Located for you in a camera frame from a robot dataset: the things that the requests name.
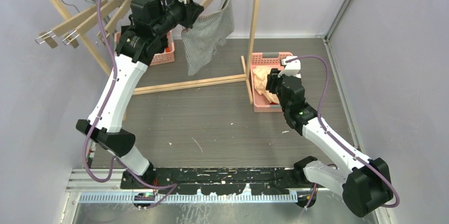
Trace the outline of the beige underwear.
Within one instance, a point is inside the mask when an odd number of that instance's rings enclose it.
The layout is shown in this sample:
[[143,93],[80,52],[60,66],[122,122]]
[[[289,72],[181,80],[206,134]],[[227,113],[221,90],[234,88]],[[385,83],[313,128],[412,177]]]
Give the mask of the beige underwear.
[[269,95],[275,95],[275,94],[270,93],[268,90],[266,90],[267,76],[271,72],[271,69],[272,69],[271,67],[267,67],[267,66],[256,66],[253,69],[255,90],[259,95],[264,96],[266,99]]

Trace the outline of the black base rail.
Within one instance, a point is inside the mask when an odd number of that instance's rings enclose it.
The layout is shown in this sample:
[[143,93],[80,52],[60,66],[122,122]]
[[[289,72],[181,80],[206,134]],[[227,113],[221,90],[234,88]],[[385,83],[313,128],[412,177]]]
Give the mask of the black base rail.
[[154,168],[143,181],[153,186],[176,184],[173,194],[240,195],[249,186],[251,195],[283,195],[313,184],[287,167]]

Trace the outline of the pink plastic basket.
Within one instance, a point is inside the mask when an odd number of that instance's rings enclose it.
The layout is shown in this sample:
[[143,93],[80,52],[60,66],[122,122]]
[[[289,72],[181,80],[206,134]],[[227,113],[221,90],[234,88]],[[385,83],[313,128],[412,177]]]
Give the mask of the pink plastic basket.
[[271,104],[268,99],[262,94],[258,94],[254,83],[253,70],[257,66],[266,66],[269,68],[283,69],[281,60],[288,56],[293,56],[291,52],[253,52],[252,61],[250,63],[250,81],[252,86],[253,107],[254,112],[267,113],[267,112],[282,112],[282,108],[278,104]]

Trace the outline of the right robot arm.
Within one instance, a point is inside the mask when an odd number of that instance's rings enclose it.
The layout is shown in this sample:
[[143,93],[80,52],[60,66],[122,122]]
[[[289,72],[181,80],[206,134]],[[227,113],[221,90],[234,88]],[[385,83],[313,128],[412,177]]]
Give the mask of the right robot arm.
[[306,102],[300,76],[273,68],[267,75],[266,90],[277,95],[287,125],[318,146],[335,164],[332,168],[313,156],[298,161],[294,172],[298,186],[324,186],[340,195],[358,217],[388,206],[394,192],[387,163],[365,155],[338,135]]

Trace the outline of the pink basket with black clothes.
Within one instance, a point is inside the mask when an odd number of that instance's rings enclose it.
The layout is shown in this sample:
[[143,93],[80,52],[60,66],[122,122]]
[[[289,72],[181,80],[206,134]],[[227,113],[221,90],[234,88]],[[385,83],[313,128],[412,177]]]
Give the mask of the pink basket with black clothes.
[[174,50],[170,32],[158,37],[141,35],[134,30],[114,35],[113,60],[118,69],[146,69],[149,66],[173,62]]

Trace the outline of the grey striped underwear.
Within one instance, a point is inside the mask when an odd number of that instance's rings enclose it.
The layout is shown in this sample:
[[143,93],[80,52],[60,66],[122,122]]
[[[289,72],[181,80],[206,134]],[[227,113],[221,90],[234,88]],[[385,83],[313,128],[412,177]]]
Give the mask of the grey striped underwear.
[[192,28],[183,29],[188,75],[195,75],[207,65],[217,52],[217,46],[226,44],[226,38],[235,30],[232,0],[221,0],[213,13],[200,16]]

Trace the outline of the empty wooden clip hanger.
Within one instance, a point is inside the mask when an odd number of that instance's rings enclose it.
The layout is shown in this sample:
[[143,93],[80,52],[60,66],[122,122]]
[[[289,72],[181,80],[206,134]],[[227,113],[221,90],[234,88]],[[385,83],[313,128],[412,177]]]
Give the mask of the empty wooden clip hanger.
[[[105,18],[112,11],[118,8],[124,0],[101,0],[101,13],[102,18]],[[89,31],[97,23],[97,3],[94,3],[89,8],[82,12],[70,17],[66,21],[55,26],[48,32],[42,32],[34,40],[37,44],[46,43],[50,48],[54,49],[58,46],[55,37],[64,37],[62,42],[64,45],[71,45],[73,48],[77,48],[79,43],[77,38],[80,33],[78,32],[78,27],[82,26],[82,34]]]

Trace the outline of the wooden clothes rack frame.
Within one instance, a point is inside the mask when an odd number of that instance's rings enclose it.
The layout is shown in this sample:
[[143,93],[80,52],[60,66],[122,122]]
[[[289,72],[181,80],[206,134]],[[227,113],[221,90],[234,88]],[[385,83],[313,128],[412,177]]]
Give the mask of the wooden clothes rack frame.
[[[54,7],[58,10],[61,16],[67,20],[71,16],[69,11],[67,10],[67,4],[64,4],[62,0],[50,0]],[[252,11],[252,21],[250,25],[249,32],[249,47],[248,47],[248,55],[246,61],[243,56],[241,56],[241,63],[244,67],[244,74],[232,75],[232,76],[223,76],[216,78],[208,78],[201,80],[192,80],[180,83],[171,83],[171,84],[162,84],[155,86],[147,86],[147,87],[138,87],[134,90],[132,95],[143,95],[143,94],[151,94],[158,92],[168,92],[179,89],[188,89],[195,87],[205,87],[212,85],[220,85],[227,83],[236,83],[236,82],[245,82],[248,90],[248,96],[250,104],[253,105],[253,96],[252,96],[252,86],[250,81],[250,62],[252,61],[252,54],[254,48],[255,41],[255,33],[256,33],[256,24],[258,18],[258,9],[259,9],[259,0],[253,0],[253,11]],[[103,71],[109,76],[111,68],[105,63],[105,60],[100,57],[98,50],[93,46],[93,44],[89,41],[85,34],[81,35],[81,41],[87,48],[87,50],[91,53],[91,55],[95,58],[97,63],[103,69]]]

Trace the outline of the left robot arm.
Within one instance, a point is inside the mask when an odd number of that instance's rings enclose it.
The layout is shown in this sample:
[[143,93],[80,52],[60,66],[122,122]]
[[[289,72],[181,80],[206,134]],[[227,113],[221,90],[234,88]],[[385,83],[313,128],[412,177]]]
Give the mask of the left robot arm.
[[122,128],[122,119],[137,83],[167,47],[168,33],[178,25],[191,28],[204,7],[194,0],[132,0],[130,9],[130,24],[121,28],[104,92],[76,129],[125,164],[134,182],[146,189],[155,180],[152,164],[137,149],[135,135]]

